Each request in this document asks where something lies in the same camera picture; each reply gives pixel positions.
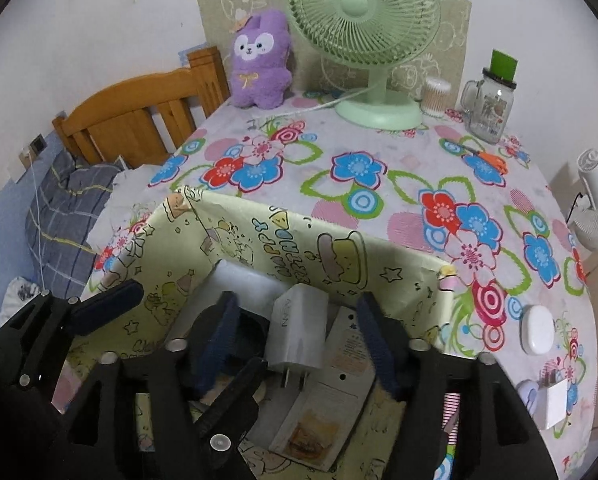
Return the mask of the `white square charger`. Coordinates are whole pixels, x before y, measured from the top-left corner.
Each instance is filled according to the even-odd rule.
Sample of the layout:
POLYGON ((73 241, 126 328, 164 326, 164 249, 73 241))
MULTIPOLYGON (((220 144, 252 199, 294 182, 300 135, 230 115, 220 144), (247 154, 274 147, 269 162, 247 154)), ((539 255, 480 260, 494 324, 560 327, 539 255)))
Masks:
POLYGON ((568 385, 562 378, 538 388, 533 419, 539 430, 549 430, 566 418, 568 385))

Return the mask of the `black round lens cap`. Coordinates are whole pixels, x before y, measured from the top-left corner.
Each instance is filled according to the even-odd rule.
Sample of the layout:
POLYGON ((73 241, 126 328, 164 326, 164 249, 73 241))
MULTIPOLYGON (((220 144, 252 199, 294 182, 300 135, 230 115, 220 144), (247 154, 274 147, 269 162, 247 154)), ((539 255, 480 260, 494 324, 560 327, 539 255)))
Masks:
POLYGON ((264 357, 270 327, 263 315, 216 304, 197 316, 186 340, 204 358, 247 362, 264 357))

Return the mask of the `white remote control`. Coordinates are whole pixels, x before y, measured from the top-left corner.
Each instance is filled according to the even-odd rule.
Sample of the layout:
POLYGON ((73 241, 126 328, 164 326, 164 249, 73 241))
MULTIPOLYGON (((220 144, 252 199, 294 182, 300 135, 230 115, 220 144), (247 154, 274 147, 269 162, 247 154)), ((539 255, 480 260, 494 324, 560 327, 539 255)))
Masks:
POLYGON ((308 376, 268 449, 317 470, 330 469, 374 381, 356 312, 341 307, 326 339, 323 367, 308 376))

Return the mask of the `yellow patterned storage box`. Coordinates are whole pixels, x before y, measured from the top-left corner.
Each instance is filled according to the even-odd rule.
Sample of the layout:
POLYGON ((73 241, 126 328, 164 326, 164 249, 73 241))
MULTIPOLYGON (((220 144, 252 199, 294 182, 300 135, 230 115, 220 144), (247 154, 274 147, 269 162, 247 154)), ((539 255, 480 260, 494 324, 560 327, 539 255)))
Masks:
MULTIPOLYGON (((127 280, 142 284, 142 301, 76 338, 68 363, 79 378, 107 350, 124 358, 153 352, 176 323, 224 290, 264 318, 278 297, 298 285, 321 290, 342 313, 371 292, 384 314, 410 335, 438 344, 458 285, 456 267, 425 252, 189 186, 116 240, 110 261, 90 276, 84 296, 127 280)), ((244 458, 259 478, 378 479, 384 473, 404 408, 372 374, 358 330, 342 321, 337 330, 328 356, 334 372, 352 378, 354 391, 336 387, 332 372, 312 376, 271 439, 244 442, 244 458)))

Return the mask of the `white oval earbud case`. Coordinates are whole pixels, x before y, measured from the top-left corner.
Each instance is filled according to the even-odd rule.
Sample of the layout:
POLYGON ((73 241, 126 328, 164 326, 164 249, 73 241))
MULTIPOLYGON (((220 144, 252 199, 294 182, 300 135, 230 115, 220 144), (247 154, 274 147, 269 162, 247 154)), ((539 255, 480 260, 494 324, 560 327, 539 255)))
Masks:
POLYGON ((520 321, 521 345, 530 356, 542 356, 553 348, 555 340, 554 318, 541 304, 524 309, 520 321))

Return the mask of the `white 45W charger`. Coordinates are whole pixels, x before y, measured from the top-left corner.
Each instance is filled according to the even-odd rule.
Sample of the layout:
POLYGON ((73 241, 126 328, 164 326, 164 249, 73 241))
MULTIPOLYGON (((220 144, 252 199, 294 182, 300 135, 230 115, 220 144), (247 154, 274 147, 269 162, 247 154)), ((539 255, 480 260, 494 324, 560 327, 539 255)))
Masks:
POLYGON ((270 370, 282 374, 282 388, 298 374, 302 390, 305 377, 322 368, 328 301, 327 292, 307 284, 293 285, 275 300, 265 359, 270 370))

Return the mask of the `lavender round tape measure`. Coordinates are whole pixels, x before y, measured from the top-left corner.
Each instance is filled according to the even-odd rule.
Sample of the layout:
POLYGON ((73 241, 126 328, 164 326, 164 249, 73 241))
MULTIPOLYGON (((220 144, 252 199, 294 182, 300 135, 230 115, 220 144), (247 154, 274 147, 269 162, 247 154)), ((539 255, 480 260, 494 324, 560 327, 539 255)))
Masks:
POLYGON ((517 385, 517 393, 527 411, 533 416, 538 408, 538 395, 540 386, 531 379, 525 379, 517 385))

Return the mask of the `blue plaid bedding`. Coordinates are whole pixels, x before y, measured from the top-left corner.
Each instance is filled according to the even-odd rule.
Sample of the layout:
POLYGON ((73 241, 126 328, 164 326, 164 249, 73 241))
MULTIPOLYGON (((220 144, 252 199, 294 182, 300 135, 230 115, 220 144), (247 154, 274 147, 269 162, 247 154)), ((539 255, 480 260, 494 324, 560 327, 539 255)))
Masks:
POLYGON ((45 289, 61 299, 82 294, 97 259, 87 237, 111 196, 114 178, 123 170, 120 162, 90 165, 59 152, 26 211, 24 235, 33 275, 17 276, 8 284, 0 325, 45 289))

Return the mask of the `floral tablecloth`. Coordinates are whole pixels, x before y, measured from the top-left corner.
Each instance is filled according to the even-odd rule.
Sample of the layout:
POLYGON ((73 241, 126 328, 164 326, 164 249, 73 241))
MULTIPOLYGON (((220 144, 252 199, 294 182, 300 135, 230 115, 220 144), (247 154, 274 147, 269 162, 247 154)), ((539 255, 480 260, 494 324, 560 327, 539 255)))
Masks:
POLYGON ((594 314, 576 240, 547 183, 511 136, 493 146, 451 110, 414 130, 365 129, 308 94, 279 110, 221 106, 139 190, 134 217, 106 248, 183 186, 276 206, 456 267, 440 350, 496 356, 512 382, 568 379, 567 416, 543 432, 557 474, 581 466, 597 382, 594 314), (502 176, 463 145, 500 156, 502 176), (520 321, 532 304, 554 318, 553 348, 530 356, 520 321))

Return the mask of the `white standing fan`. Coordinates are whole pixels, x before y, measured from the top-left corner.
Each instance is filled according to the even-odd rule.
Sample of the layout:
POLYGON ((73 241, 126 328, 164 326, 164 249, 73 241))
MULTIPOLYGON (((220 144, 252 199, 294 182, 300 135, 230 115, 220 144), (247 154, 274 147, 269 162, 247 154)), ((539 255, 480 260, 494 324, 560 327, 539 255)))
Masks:
POLYGON ((584 193, 573 205, 569 224, 583 247, 598 252, 598 151, 588 148, 579 154, 576 166, 584 193))

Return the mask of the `purple plush bunny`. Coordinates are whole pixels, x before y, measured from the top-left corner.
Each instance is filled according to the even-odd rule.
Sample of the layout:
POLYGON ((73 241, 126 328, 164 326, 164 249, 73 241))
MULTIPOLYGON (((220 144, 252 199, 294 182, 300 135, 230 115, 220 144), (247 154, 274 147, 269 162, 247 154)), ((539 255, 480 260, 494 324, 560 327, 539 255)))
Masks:
POLYGON ((291 36, 286 14, 266 9, 236 30, 229 75, 230 102, 245 108, 274 110, 292 83, 288 68, 291 36))

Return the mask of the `glass mason jar mug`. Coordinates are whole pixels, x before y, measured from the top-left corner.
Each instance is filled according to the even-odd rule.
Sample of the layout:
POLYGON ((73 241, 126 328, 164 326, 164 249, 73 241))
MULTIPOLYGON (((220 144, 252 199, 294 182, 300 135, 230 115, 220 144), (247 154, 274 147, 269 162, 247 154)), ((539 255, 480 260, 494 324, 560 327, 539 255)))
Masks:
POLYGON ((497 144, 507 125, 514 91, 517 85, 482 70, 480 80, 470 80, 464 85, 460 106, 466 117, 469 132, 489 144, 497 144))

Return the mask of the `beige cartoon board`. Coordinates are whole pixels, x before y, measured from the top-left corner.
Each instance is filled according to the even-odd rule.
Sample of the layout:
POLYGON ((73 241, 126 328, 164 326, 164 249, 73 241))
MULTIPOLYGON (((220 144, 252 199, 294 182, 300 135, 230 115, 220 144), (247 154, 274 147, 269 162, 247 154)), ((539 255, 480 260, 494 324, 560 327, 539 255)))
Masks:
POLYGON ((463 77, 469 0, 198 0, 209 44, 233 64, 237 29, 255 16, 285 12, 291 32, 290 70, 302 90, 363 87, 372 68, 388 72, 392 90, 421 97, 427 78, 451 85, 463 77))

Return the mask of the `green desk fan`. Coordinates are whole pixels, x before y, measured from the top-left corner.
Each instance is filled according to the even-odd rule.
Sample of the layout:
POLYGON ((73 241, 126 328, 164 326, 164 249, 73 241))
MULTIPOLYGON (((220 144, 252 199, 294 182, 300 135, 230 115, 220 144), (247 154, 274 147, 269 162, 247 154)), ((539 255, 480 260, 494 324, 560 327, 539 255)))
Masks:
POLYGON ((344 92, 335 112, 352 124, 410 130, 422 123, 413 98, 389 88, 391 71, 424 52, 440 26, 440 0, 287 0, 291 24, 325 58, 366 70, 367 87, 344 92))

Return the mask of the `orange handled scissors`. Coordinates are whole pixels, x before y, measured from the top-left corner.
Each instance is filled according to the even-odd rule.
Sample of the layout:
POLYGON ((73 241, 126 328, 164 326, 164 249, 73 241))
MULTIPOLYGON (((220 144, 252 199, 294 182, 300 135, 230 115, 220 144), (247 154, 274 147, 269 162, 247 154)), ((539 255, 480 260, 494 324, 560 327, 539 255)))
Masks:
POLYGON ((490 154, 486 151, 478 151, 470 146, 463 145, 463 150, 471 155, 477 156, 495 168, 502 176, 508 174, 507 162, 500 156, 490 154))

